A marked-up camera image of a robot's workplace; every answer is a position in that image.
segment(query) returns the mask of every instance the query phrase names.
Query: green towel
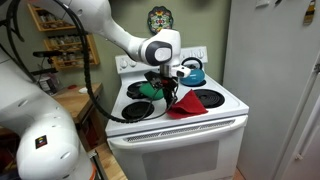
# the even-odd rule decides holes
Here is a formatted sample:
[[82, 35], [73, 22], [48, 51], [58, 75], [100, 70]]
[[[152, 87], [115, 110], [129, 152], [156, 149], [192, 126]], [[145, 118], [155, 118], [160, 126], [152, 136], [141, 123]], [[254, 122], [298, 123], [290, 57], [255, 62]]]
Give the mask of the green towel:
[[156, 90], [153, 89], [153, 87], [151, 86], [150, 83], [145, 83], [143, 85], [140, 86], [139, 88], [140, 93], [142, 93], [143, 95], [149, 97], [150, 99], [153, 98], [153, 100], [159, 100], [163, 98], [163, 91], [162, 89], [160, 89], [156, 95], [154, 95], [156, 93]]

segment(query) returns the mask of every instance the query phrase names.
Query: stove control panel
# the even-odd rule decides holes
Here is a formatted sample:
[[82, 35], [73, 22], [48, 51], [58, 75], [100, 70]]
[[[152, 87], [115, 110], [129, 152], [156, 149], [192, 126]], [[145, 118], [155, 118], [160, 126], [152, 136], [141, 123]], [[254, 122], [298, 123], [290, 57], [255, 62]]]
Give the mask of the stove control panel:
[[[196, 47], [188, 47], [182, 48], [180, 54], [180, 61], [182, 62], [184, 59], [189, 57], [195, 57], [199, 59], [203, 64], [208, 62], [207, 56], [207, 47], [206, 46], [196, 46]], [[118, 74], [126, 74], [131, 72], [139, 72], [139, 71], [149, 71], [155, 70], [159, 71], [159, 66], [148, 66], [146, 64], [142, 64], [140, 62], [135, 62], [129, 58], [128, 55], [116, 56], [116, 66]], [[196, 61], [188, 61], [185, 64], [193, 64]]]

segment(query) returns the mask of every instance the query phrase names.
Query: white stove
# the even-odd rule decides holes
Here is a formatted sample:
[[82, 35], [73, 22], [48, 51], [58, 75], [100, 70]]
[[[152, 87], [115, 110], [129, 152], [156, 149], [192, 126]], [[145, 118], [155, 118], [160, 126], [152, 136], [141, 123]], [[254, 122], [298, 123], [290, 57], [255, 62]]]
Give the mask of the white stove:
[[[188, 57], [200, 59], [203, 65], [208, 62], [203, 46], [183, 48], [181, 61]], [[123, 118], [122, 111], [128, 105], [150, 102], [128, 97], [128, 87], [146, 81], [144, 73], [159, 72], [159, 69], [135, 63], [128, 56], [117, 56], [116, 64], [122, 86], [112, 115]], [[172, 119], [164, 114], [131, 124], [109, 120], [105, 129], [109, 147], [128, 179], [233, 179], [249, 107], [208, 75], [205, 75], [205, 81], [206, 84], [199, 87], [179, 83], [176, 94], [178, 101], [191, 89], [194, 92], [213, 90], [220, 94], [219, 97], [222, 95], [224, 101], [219, 100], [217, 107], [206, 108], [205, 114], [182, 119]], [[197, 97], [200, 101], [208, 98], [198, 94]], [[157, 117], [166, 109], [164, 98], [153, 101], [152, 105], [154, 111], [146, 118]]]
[[[201, 60], [203, 65], [208, 62], [206, 47], [192, 47], [183, 48], [181, 50], [181, 61], [187, 57], [196, 57]], [[149, 102], [148, 99], [131, 99], [127, 96], [128, 87], [136, 82], [146, 81], [144, 73], [153, 70], [159, 72], [158, 67], [150, 67], [142, 63], [136, 63], [132, 61], [127, 55], [116, 57], [117, 71], [121, 76], [122, 86], [119, 91], [117, 100], [112, 110], [112, 115], [115, 117], [121, 117], [123, 109], [134, 102]], [[208, 89], [219, 92], [225, 99], [224, 103], [217, 108], [208, 108], [208, 113], [192, 116], [184, 119], [172, 119], [167, 114], [153, 119], [140, 121], [137, 123], [123, 124], [115, 121], [109, 121], [106, 127], [106, 133], [108, 137], [117, 136], [122, 134], [129, 134], [134, 132], [148, 131], [152, 129], [159, 129], [164, 127], [178, 126], [183, 124], [190, 124], [201, 121], [215, 120], [225, 117], [232, 117], [237, 115], [243, 115], [248, 113], [248, 106], [241, 102], [238, 98], [228, 92], [225, 88], [219, 85], [216, 81], [205, 76], [206, 84], [200, 87], [188, 87], [179, 84], [177, 97], [178, 101], [181, 100], [184, 95], [191, 89]], [[156, 117], [162, 114], [166, 108], [166, 102], [164, 99], [153, 101], [154, 112], [147, 118]]]

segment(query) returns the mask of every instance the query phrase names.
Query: oven door handle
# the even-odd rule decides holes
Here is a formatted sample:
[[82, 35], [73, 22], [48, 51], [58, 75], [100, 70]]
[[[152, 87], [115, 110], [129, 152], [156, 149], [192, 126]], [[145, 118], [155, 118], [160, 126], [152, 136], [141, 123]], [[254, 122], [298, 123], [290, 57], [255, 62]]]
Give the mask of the oven door handle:
[[151, 146], [178, 146], [178, 145], [187, 145], [190, 144], [193, 140], [197, 140], [197, 142], [206, 142], [214, 139], [219, 139], [223, 136], [226, 136], [224, 132], [235, 131], [239, 128], [244, 128], [247, 122], [248, 116], [242, 116], [236, 118], [236, 121], [228, 126], [194, 132], [190, 131], [181, 136], [158, 136], [152, 139], [146, 139], [145, 141], [139, 142], [127, 142], [127, 138], [115, 138], [109, 139], [109, 144], [111, 150], [113, 149], [121, 149], [121, 150], [133, 150], [133, 149], [145, 149], [151, 148]]

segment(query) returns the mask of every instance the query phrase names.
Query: floor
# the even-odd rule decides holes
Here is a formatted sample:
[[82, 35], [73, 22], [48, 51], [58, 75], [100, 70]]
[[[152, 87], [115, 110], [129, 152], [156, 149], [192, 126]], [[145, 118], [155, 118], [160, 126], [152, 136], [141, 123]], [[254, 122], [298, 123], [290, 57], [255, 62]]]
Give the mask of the floor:
[[[107, 174], [109, 180], [127, 180], [126, 176], [122, 172], [119, 164], [115, 160], [111, 151], [106, 144], [102, 144], [96, 148], [101, 164]], [[245, 180], [241, 175], [240, 171], [237, 169], [233, 180]]]

